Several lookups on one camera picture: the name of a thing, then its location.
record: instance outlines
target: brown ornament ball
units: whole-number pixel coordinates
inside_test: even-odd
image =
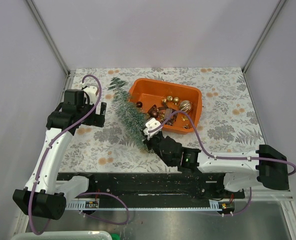
[[[141,101],[136,102],[136,107],[137,108],[142,108],[143,107],[143,103]]]
[[[153,110],[153,111],[151,111],[150,116],[151,116],[152,118],[158,118],[159,113],[158,113],[156,110]]]

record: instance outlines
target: small artificial christmas tree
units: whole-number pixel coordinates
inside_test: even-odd
[[[113,103],[119,121],[124,126],[126,135],[140,149],[147,149],[143,143],[143,128],[145,127],[145,114],[140,112],[136,105],[130,101],[129,92],[122,89],[127,83],[119,77],[111,80],[108,90],[113,90]]]

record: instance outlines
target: floral tablecloth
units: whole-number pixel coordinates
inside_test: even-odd
[[[80,89],[84,75],[93,74],[102,84],[101,100],[107,103],[103,128],[81,125],[68,146],[60,172],[176,172],[153,153],[139,150],[126,137],[114,113],[114,93],[108,91],[113,77],[128,82],[129,90],[139,78],[193,86],[202,92],[203,109],[198,133],[214,152],[246,152],[264,139],[240,67],[79,68],[72,88]],[[95,83],[87,78],[87,83]],[[164,132],[184,147],[199,148],[195,133]]]

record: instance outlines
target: metal frame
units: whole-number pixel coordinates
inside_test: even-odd
[[[263,31],[261,32],[259,39],[257,40],[256,44],[254,45],[250,56],[248,57],[244,67],[242,68],[242,73],[246,74],[247,70],[249,69],[250,65],[252,64],[253,60],[255,59],[260,47],[262,46],[264,40],[266,39],[267,35],[269,34],[272,26],[274,25],[277,17],[279,16],[280,12],[284,8],[286,2],[288,0],[279,0],[277,6],[273,10],[268,22],[266,23]]]
[[[62,71],[64,72],[64,74],[66,75],[66,78],[67,78],[70,74],[70,70],[69,70],[67,64],[65,63],[62,55],[60,54],[52,36],[50,35],[34,1],[33,0],[25,0],[25,3],[27,4],[28,9],[31,12],[33,18],[35,19],[37,25],[40,27],[40,30],[42,31],[47,43],[49,44],[50,49],[52,50],[55,58],[57,59]]]

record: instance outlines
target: wire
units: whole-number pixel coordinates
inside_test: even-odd
[[[185,115],[189,119],[189,121],[190,121],[190,123],[192,125],[192,128],[194,130],[194,133],[196,134],[196,137],[198,139],[198,142],[199,142],[199,144],[201,146],[201,149],[203,150],[203,152],[208,157],[214,159],[215,156],[212,155],[212,154],[210,154],[209,152],[207,152],[207,150],[205,149],[205,147],[204,147],[204,145],[202,143],[202,140],[200,139],[200,136],[198,134],[198,131],[196,129],[196,126],[194,125],[194,122],[193,122],[192,118],[186,112],[184,112],[184,111],[174,111],[172,114],[170,114],[165,119],[165,121],[161,125],[159,125],[155,129],[152,129],[152,130],[148,131],[148,133],[153,133],[153,132],[161,129],[171,119],[171,117],[173,115],[175,115],[175,114],[183,114],[183,115]],[[216,158],[217,159],[221,159],[221,160],[248,160],[248,158],[246,156],[239,156],[239,157],[238,156],[216,156]],[[251,160],[260,160],[260,161],[269,161],[269,162],[280,163],[280,164],[287,164],[287,165],[290,165],[290,166],[293,167],[293,171],[290,172],[290,173],[288,173],[288,176],[294,175],[296,173],[296,165],[294,163],[292,163],[292,162],[289,162],[289,161],[279,160],[279,159],[274,159],[274,158],[267,158],[267,157],[251,157]]]
[[[86,214],[87,217],[89,217],[91,219],[97,219],[97,220],[102,221],[107,224],[114,224],[114,225],[125,225],[129,222],[129,219],[130,219],[129,209],[126,206],[126,204],[121,199],[119,199],[117,196],[112,195],[110,193],[106,193],[106,192],[84,192],[84,193],[79,194],[78,197],[85,196],[85,195],[106,195],[106,196],[112,197],[112,198],[118,200],[123,205],[123,207],[126,209],[126,213],[127,213],[127,219],[126,219],[126,221],[123,221],[123,222],[109,221],[109,220],[106,220],[106,219],[103,219],[103,218],[100,218],[97,216],[91,216],[91,215]]]
[[[235,198],[235,195],[232,193],[231,196],[230,196],[230,200],[229,200],[230,204],[233,202],[234,198]]]
[[[241,209],[240,211],[234,212],[233,215],[235,216],[235,215],[240,215],[240,214],[244,213],[249,208],[250,203],[252,202],[252,198],[253,198],[253,190],[250,187],[249,188],[249,199],[248,199],[248,202],[247,202],[246,206],[244,206],[243,209]]]
[[[82,123],[90,114],[92,114],[92,112],[96,109],[96,107],[97,107],[97,105],[98,105],[98,103],[99,103],[99,101],[100,101],[100,99],[102,97],[102,85],[100,84],[98,78],[95,77],[94,75],[87,74],[87,75],[85,75],[82,78],[82,81],[81,82],[83,83],[87,77],[91,77],[91,78],[95,79],[96,82],[97,82],[97,84],[98,84],[99,93],[98,93],[98,99],[97,99],[97,101],[95,102],[95,104],[93,105],[93,107],[90,109],[90,111],[85,116],[83,116],[78,121],[76,121],[74,124],[70,125],[66,129],[64,129],[63,131],[61,131],[57,136],[55,136],[50,141],[50,143],[48,145],[49,147],[46,148],[46,150],[44,151],[44,153],[43,153],[43,155],[41,157],[40,164],[38,166],[38,169],[37,169],[37,172],[36,172],[36,175],[35,175],[35,182],[32,185],[32,189],[31,189],[31,193],[30,193],[30,197],[29,197],[29,202],[28,202],[29,225],[30,225],[30,228],[31,228],[32,232],[35,235],[41,235],[46,230],[46,228],[47,228],[47,226],[48,226],[48,224],[50,222],[50,219],[48,219],[48,221],[47,221],[46,225],[44,226],[44,228],[41,231],[37,231],[36,228],[35,228],[34,222],[33,222],[33,213],[32,213],[34,194],[35,194],[35,191],[36,191],[37,183],[39,181],[40,172],[42,171],[43,164],[45,162],[45,159],[46,159],[46,156],[47,156],[47,154],[49,152],[49,149],[52,147],[52,145],[55,143],[55,141],[58,138],[60,138],[64,133],[66,133],[70,129],[74,128],[78,124]]]
[[[225,214],[224,216],[232,217],[232,216],[240,215],[240,214],[244,213],[249,208],[249,206],[250,206],[250,204],[252,202],[252,198],[253,198],[253,190],[250,187],[249,188],[249,199],[247,201],[247,204],[240,211],[234,212],[233,215],[231,215],[231,214]],[[215,217],[219,217],[220,216],[220,217],[222,217],[221,214],[211,214],[211,213],[207,213],[207,212],[202,212],[202,214],[207,215],[207,216],[215,216]]]

